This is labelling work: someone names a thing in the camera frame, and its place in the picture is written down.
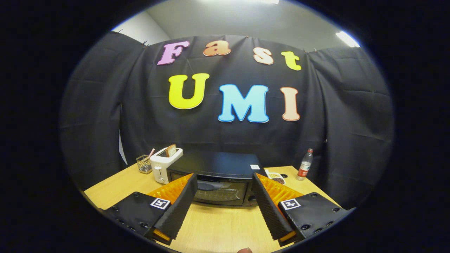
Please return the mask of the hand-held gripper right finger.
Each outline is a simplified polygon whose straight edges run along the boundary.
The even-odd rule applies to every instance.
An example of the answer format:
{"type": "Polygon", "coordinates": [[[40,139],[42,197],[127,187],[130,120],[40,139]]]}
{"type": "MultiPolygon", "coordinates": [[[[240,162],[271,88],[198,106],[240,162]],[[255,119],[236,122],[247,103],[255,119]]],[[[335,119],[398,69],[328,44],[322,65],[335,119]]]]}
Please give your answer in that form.
{"type": "Polygon", "coordinates": [[[317,192],[302,194],[258,173],[252,176],[252,191],[272,239],[280,246],[323,233],[354,211],[317,192]]]}

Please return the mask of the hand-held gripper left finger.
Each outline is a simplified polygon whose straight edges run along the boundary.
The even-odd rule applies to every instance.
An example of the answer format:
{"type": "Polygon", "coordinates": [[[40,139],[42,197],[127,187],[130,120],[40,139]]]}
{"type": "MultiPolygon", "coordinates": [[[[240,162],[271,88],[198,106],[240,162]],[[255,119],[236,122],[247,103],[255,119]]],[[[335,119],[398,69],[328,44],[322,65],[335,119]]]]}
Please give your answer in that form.
{"type": "Polygon", "coordinates": [[[182,227],[197,189],[197,174],[191,173],[147,194],[135,191],[103,214],[148,240],[170,245],[182,227]]]}

